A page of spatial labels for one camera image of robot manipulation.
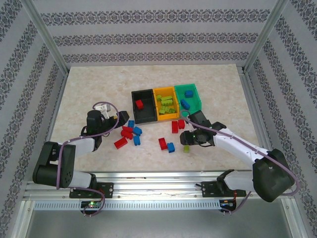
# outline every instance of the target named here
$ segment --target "black mounting bracket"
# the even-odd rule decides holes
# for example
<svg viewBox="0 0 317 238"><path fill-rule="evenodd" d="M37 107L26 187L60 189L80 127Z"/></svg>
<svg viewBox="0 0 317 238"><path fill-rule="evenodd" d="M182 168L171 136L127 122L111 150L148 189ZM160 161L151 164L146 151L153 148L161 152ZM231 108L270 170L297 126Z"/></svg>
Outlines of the black mounting bracket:
<svg viewBox="0 0 317 238"><path fill-rule="evenodd" d="M105 198L112 198L113 196L113 183L112 182L98 182L96 190L102 192ZM80 189L71 189L69 198L83 198L83 199L101 199L101 195L96 192L90 192Z"/></svg>
<svg viewBox="0 0 317 238"><path fill-rule="evenodd" d="M200 187L202 188L203 197L233 197L234 196L233 190L227 189L225 191L221 191L217 186L217 181L204 181L202 182L202 185ZM236 192L237 192L237 197L245 197L247 195L247 193L244 190L236 190Z"/></svg>

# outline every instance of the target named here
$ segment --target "enclosure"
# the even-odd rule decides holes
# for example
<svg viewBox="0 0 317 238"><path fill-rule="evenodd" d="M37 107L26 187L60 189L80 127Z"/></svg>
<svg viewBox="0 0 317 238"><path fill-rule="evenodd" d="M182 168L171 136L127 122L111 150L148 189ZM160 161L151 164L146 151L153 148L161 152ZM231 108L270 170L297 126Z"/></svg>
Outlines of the enclosure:
<svg viewBox="0 0 317 238"><path fill-rule="evenodd" d="M0 6L0 237L317 237L316 0ZM183 152L170 120L192 84L192 108L212 123L283 152L300 183L296 195L265 203L252 193L232 216L218 212L219 199L203 199L195 184L250 168L217 147ZM153 91L144 100L154 105L149 123L134 114L132 95L138 100L143 90ZM173 95L175 113L160 114L158 94ZM87 218L69 189L35 184L32 173L43 144L77 137L98 101L141 117L143 134L140 146L128 141L117 150L114 130L100 149L76 158L76 170L114 183L104 211ZM161 151L161 137L174 153ZM98 227L91 233L89 219ZM67 230L74 226L81 228Z"/></svg>

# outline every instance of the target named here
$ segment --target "blue block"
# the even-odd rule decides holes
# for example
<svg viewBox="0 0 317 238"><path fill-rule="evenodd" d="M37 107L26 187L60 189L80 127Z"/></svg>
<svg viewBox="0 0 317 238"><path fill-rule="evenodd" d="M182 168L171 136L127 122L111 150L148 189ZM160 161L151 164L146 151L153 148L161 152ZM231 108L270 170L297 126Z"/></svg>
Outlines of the blue block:
<svg viewBox="0 0 317 238"><path fill-rule="evenodd" d="M141 135L142 134L142 130L139 129L137 126L135 128L133 128L133 134L135 135Z"/></svg>
<svg viewBox="0 0 317 238"><path fill-rule="evenodd" d="M194 96L193 90L185 91L185 98L192 98Z"/></svg>
<svg viewBox="0 0 317 238"><path fill-rule="evenodd" d="M130 120L130 121L128 122L128 127L130 127L130 128L133 128L133 127L134 127L134 121L133 121L133 120Z"/></svg>
<svg viewBox="0 0 317 238"><path fill-rule="evenodd" d="M174 144L173 144L173 143L168 143L168 144L167 144L167 149L168 149L168 152L169 152L169 153L174 152L174 151L175 151Z"/></svg>
<svg viewBox="0 0 317 238"><path fill-rule="evenodd" d="M185 110L190 109L190 105L185 101L185 99L180 100L180 104L183 106Z"/></svg>
<svg viewBox="0 0 317 238"><path fill-rule="evenodd" d="M141 145L140 136L135 135L135 136L133 137L133 142L134 142L134 145Z"/></svg>

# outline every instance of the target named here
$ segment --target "red lego brick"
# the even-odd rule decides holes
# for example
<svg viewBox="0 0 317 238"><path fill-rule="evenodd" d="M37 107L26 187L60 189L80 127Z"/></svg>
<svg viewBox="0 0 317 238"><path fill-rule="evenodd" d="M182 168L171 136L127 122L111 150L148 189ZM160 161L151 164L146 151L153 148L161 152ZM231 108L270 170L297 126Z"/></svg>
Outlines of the red lego brick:
<svg viewBox="0 0 317 238"><path fill-rule="evenodd" d="M141 100L135 101L135 104L137 105L137 107L138 107L139 110L143 109L143 103L142 103Z"/></svg>
<svg viewBox="0 0 317 238"><path fill-rule="evenodd" d="M172 133L178 133L178 125L176 120L172 121Z"/></svg>
<svg viewBox="0 0 317 238"><path fill-rule="evenodd" d="M130 140L133 139L132 133L129 133L129 132L125 131L125 130L123 130L123 131L121 132L121 135L122 135L123 137L129 138Z"/></svg>
<svg viewBox="0 0 317 238"><path fill-rule="evenodd" d="M185 121L178 120L178 129L185 129Z"/></svg>
<svg viewBox="0 0 317 238"><path fill-rule="evenodd" d="M123 129L124 131L129 132L129 133L132 133L132 132L133 132L133 128L131 128L131 127L123 126L122 129Z"/></svg>
<svg viewBox="0 0 317 238"><path fill-rule="evenodd" d="M122 146L126 145L128 143L126 138L122 138L114 143L117 149L120 149Z"/></svg>
<svg viewBox="0 0 317 238"><path fill-rule="evenodd" d="M159 145L161 150L166 150L167 149L167 144L164 138L158 139Z"/></svg>

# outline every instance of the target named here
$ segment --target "wall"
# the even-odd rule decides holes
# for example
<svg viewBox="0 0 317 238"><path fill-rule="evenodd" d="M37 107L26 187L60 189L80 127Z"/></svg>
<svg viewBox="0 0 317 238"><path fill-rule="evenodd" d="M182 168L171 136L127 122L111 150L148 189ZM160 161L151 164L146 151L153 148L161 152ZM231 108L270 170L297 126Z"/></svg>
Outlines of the wall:
<svg viewBox="0 0 317 238"><path fill-rule="evenodd" d="M0 238L10 234L25 182L53 118L62 74L18 0L0 0Z"/></svg>
<svg viewBox="0 0 317 238"><path fill-rule="evenodd" d="M299 178L296 199L310 237L317 237L317 8L291 0L249 77L270 142Z"/></svg>
<svg viewBox="0 0 317 238"><path fill-rule="evenodd" d="M275 2L34 1L69 66L242 66Z"/></svg>

